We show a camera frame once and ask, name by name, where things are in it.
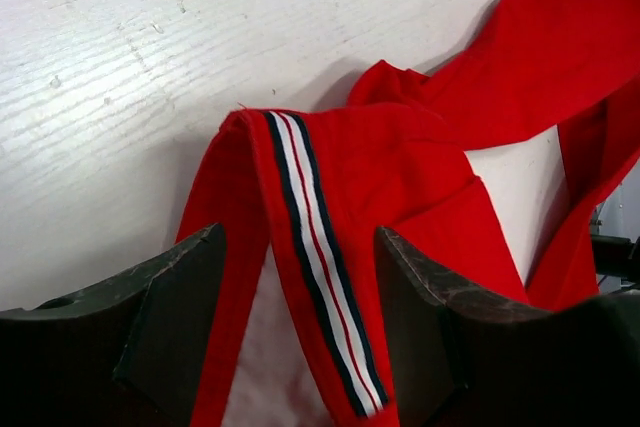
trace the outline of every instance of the wood grain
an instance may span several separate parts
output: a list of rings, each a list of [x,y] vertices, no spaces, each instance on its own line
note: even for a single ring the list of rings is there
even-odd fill
[[[0,0],[0,308],[168,246],[238,102],[327,108],[380,58],[428,70],[491,1]],[[562,183],[554,133],[472,159],[526,273]]]

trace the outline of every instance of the red stripe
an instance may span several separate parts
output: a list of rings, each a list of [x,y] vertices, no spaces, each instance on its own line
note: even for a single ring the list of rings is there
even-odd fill
[[[298,175],[300,176],[300,183],[302,184],[302,191],[304,193],[304,201],[305,204],[307,206],[307,217],[309,220],[309,227],[311,230],[311,238],[313,239],[313,245],[316,248],[316,251],[318,253],[318,257],[320,258],[320,262],[322,263],[322,270],[324,271],[324,275],[327,279],[327,284],[329,286],[329,291],[331,292],[331,298],[333,299],[333,303],[336,306],[336,310],[338,311],[338,315],[340,317],[340,323],[342,324],[342,328],[344,329],[344,333],[345,333],[345,338],[347,340],[347,347],[349,350],[349,356],[351,357],[351,361],[353,362],[353,366],[355,368],[356,374],[358,375],[358,378],[360,379],[360,382],[362,383],[362,386],[364,387],[364,389],[367,392],[367,395],[369,395],[369,399],[371,400],[371,403],[373,404],[373,408],[376,411],[376,413],[379,412],[378,410],[378,406],[376,405],[376,401],[373,398],[373,395],[371,394],[371,391],[369,391],[367,384],[365,383],[364,379],[362,378],[362,374],[360,373],[360,369],[358,368],[358,363],[356,362],[355,359],[355,355],[353,353],[353,347],[351,346],[351,339],[349,338],[349,331],[347,330],[347,324],[344,320],[344,316],[342,314],[342,310],[340,309],[340,304],[338,304],[338,300],[336,299],[336,295],[335,292],[333,290],[333,284],[331,282],[331,275],[329,273],[329,267],[327,264],[327,261],[324,257],[324,253],[322,252],[322,249],[320,248],[320,244],[318,242],[318,238],[316,235],[316,231],[315,228],[313,227],[313,222],[311,220],[311,206],[309,203],[309,195],[307,193],[307,187],[304,183],[304,176],[302,175],[302,167],[300,167],[300,160],[298,159],[298,149],[296,149],[296,144],[293,140],[293,132],[291,130],[291,125],[289,124],[289,119],[287,119],[285,116],[281,115],[280,113],[277,113],[277,115],[284,121],[285,126],[287,127],[287,132],[289,133],[289,140],[291,141],[291,147],[293,149],[293,157],[296,161],[296,168],[298,169]]]

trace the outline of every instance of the red fabric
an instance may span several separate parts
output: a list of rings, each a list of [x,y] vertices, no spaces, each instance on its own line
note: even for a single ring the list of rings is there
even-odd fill
[[[588,220],[640,155],[640,0],[502,0],[473,44],[427,78],[381,62],[348,106],[301,117],[363,313],[387,408],[358,418],[320,337],[292,251],[264,115],[232,114],[193,186],[179,239],[222,222],[229,249],[193,427],[217,426],[272,243],[294,325],[338,426],[398,425],[372,237],[388,225],[425,254],[508,297],[563,309],[597,292]],[[526,292],[463,149],[559,124],[572,207]]]

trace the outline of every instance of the navy stripe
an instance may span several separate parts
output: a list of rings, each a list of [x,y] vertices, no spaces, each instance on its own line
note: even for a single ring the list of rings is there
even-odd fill
[[[296,204],[296,199],[293,195],[293,189],[289,180],[289,168],[287,166],[287,160],[284,155],[284,147],[282,145],[282,140],[280,138],[280,132],[278,131],[276,120],[273,117],[273,114],[270,114],[269,112],[265,112],[264,115],[267,119],[267,123],[269,124],[269,130],[271,131],[276,164],[278,166],[278,170],[280,171],[280,179],[282,181],[284,200],[287,205],[287,209],[289,210],[289,219],[291,220],[291,233],[293,236],[294,249],[298,257],[298,261],[302,266],[302,276],[304,278],[307,289],[309,290],[309,294],[311,295],[311,299],[316,310],[316,316],[318,318],[318,324],[320,325],[320,330],[322,331],[322,335],[324,337],[325,343],[327,344],[327,348],[329,349],[331,357],[333,358],[333,362],[336,365],[338,374],[342,379],[342,383],[347,393],[347,397],[351,402],[353,410],[355,411],[357,416],[366,417],[367,414],[364,406],[358,398],[358,394],[356,393],[353,385],[353,380],[349,375],[347,366],[344,363],[342,356],[340,355],[338,346],[336,345],[333,331],[331,330],[331,323],[329,321],[329,313],[327,312],[327,308],[324,304],[320,288],[318,287],[318,284],[316,283],[316,280],[313,276],[311,263],[304,248],[304,242],[302,241],[302,227],[300,225],[300,211],[298,210],[298,205]]]
[[[378,371],[376,370],[375,361],[373,359],[373,352],[371,349],[371,343],[367,338],[367,334],[364,328],[364,322],[362,321],[362,315],[360,314],[360,310],[358,309],[358,304],[356,302],[356,298],[353,293],[351,281],[349,280],[349,274],[345,267],[342,250],[340,249],[338,240],[333,230],[333,226],[331,225],[331,219],[329,218],[329,210],[327,209],[327,203],[325,201],[324,194],[322,192],[322,187],[320,184],[320,172],[318,171],[318,161],[316,160],[316,157],[313,153],[309,131],[307,130],[307,126],[304,124],[304,122],[299,116],[291,113],[288,113],[287,115],[289,115],[296,122],[296,124],[298,124],[298,127],[300,128],[300,132],[302,133],[302,140],[304,142],[304,146],[307,151],[307,155],[309,157],[309,163],[311,164],[311,171],[313,172],[313,188],[316,194],[316,199],[318,200],[318,206],[320,210],[320,217],[322,219],[322,225],[324,227],[324,233],[325,233],[325,236],[327,237],[327,241],[329,243],[329,247],[331,248],[331,252],[333,253],[333,258],[336,263],[336,270],[338,272],[338,277],[340,277],[340,283],[342,284],[344,296],[349,306],[349,311],[351,312],[351,316],[353,317],[353,321],[358,330],[358,335],[360,336],[360,341],[362,342],[362,347],[364,350],[364,355],[367,363],[367,370],[369,372],[369,376],[371,377],[371,381],[373,382],[373,385],[376,388],[376,391],[378,392],[378,396],[380,397],[380,401],[384,406],[387,403],[389,403],[389,396],[387,395],[387,392],[385,391],[384,386],[382,385],[382,382],[380,380],[380,376],[378,375]]]

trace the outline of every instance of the red pants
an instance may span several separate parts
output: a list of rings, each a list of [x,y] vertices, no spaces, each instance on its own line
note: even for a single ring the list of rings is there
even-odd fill
[[[502,0],[473,44],[430,79],[380,63],[346,108],[231,114],[179,233],[221,222],[228,240],[192,425],[220,424],[269,247],[339,426],[398,425],[376,226],[522,302],[558,310],[595,294],[588,223],[640,155],[638,74],[640,0]],[[555,124],[572,208],[525,289],[464,150]]]

